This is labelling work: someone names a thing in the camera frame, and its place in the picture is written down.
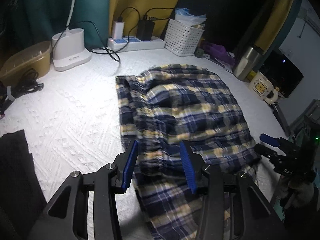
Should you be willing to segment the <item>brown paper bowl with lid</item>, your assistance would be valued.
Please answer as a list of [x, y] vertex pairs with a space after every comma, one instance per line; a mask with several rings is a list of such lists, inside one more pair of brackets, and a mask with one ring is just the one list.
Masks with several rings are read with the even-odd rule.
[[16, 85], [29, 69], [36, 70], [38, 77], [45, 76], [50, 70], [51, 50], [51, 42], [43, 41], [12, 55], [1, 68], [1, 83], [5, 86]]

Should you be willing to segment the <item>white blue plastic bag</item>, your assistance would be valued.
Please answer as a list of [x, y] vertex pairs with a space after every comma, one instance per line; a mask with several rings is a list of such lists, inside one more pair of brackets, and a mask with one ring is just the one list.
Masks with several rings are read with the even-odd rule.
[[193, 27], [199, 24], [203, 24], [206, 21], [206, 14], [204, 15], [193, 15], [187, 8], [176, 8], [175, 9], [175, 20], [184, 25]]

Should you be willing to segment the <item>purple cloth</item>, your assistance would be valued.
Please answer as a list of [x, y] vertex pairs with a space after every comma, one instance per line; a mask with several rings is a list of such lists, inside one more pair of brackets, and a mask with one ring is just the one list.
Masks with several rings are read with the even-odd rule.
[[232, 56], [229, 56], [224, 46], [204, 41], [202, 49], [206, 54], [210, 55], [210, 57], [227, 63], [230, 66], [234, 66], [235, 64], [235, 59]]

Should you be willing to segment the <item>black charger adapter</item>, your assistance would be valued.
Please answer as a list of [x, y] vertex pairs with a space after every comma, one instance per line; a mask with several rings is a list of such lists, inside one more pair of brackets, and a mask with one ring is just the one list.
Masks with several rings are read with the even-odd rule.
[[151, 40], [154, 27], [154, 21], [148, 20], [148, 16], [144, 15], [143, 18], [138, 22], [136, 38], [141, 41]]

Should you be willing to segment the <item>white power strip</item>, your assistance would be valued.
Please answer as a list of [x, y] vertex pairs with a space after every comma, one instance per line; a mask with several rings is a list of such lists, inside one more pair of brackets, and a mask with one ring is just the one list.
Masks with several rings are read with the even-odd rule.
[[135, 36], [125, 36], [122, 39], [117, 40], [109, 38], [107, 42], [107, 49], [113, 50], [116, 53], [125, 51], [163, 49], [164, 47], [165, 42], [155, 36], [148, 41], [142, 41]]

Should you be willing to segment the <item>black monitor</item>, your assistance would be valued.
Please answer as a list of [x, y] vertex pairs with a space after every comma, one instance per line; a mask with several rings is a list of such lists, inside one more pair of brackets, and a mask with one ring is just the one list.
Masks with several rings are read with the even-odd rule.
[[288, 98], [304, 78], [301, 71], [279, 49], [272, 50], [270, 55], [260, 67], [274, 87], [279, 88], [279, 93]]

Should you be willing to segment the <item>white textured table cover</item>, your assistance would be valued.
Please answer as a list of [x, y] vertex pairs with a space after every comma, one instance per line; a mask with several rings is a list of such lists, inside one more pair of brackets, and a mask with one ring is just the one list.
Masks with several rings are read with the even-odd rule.
[[119, 63], [95, 54], [88, 63], [65, 72], [50, 70], [40, 79], [43, 90], [17, 99], [1, 120], [1, 136], [24, 130], [46, 201], [72, 171], [96, 171], [123, 150], [116, 76], [173, 63], [217, 74], [240, 105], [254, 139], [263, 133], [284, 135], [270, 107], [212, 61], [179, 57], [166, 49], [121, 53]]

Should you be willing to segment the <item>small green textured jar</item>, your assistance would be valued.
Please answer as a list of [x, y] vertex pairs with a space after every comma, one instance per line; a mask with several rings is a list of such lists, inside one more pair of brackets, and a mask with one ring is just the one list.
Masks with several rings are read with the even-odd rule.
[[205, 52], [202, 48], [196, 48], [195, 50], [195, 53], [194, 55], [197, 57], [197, 58], [204, 58], [205, 57]]

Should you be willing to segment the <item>white charger adapter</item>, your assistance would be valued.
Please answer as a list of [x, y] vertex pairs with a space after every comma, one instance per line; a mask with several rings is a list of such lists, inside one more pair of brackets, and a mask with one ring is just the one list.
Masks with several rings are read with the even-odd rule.
[[119, 40], [123, 38], [124, 25], [122, 17], [118, 17], [112, 25], [112, 34], [111, 37], [114, 40]]

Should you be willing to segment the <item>cream bear mug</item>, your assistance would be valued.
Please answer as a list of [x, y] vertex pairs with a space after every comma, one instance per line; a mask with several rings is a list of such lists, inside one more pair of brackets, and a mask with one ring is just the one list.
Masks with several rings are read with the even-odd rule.
[[260, 100], [265, 101], [269, 105], [275, 104], [278, 100], [278, 91], [272, 85], [271, 81], [261, 72], [257, 72], [249, 83], [248, 88]]

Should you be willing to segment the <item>white perforated plastic basket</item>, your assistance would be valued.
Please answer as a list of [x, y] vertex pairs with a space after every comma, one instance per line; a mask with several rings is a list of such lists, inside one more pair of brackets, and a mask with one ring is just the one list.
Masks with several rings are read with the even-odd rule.
[[203, 32], [170, 19], [164, 37], [165, 49], [177, 56], [193, 56]]

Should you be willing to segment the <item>stainless steel tumbler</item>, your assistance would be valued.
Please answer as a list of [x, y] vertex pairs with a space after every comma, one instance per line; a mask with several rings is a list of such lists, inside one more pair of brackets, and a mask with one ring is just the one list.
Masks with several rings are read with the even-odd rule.
[[255, 67], [261, 59], [263, 52], [264, 51], [256, 45], [249, 46], [241, 59], [239, 59], [233, 67], [233, 75], [237, 79], [244, 81], [253, 67]]

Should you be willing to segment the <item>blue yellow plaid pants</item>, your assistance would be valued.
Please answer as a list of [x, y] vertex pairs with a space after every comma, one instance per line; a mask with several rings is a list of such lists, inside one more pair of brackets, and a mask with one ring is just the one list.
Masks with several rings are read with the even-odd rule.
[[123, 146], [138, 142], [133, 182], [154, 239], [194, 239], [202, 197], [187, 185], [180, 143], [223, 172], [257, 175], [255, 140], [235, 97], [215, 73], [168, 64], [116, 77]]

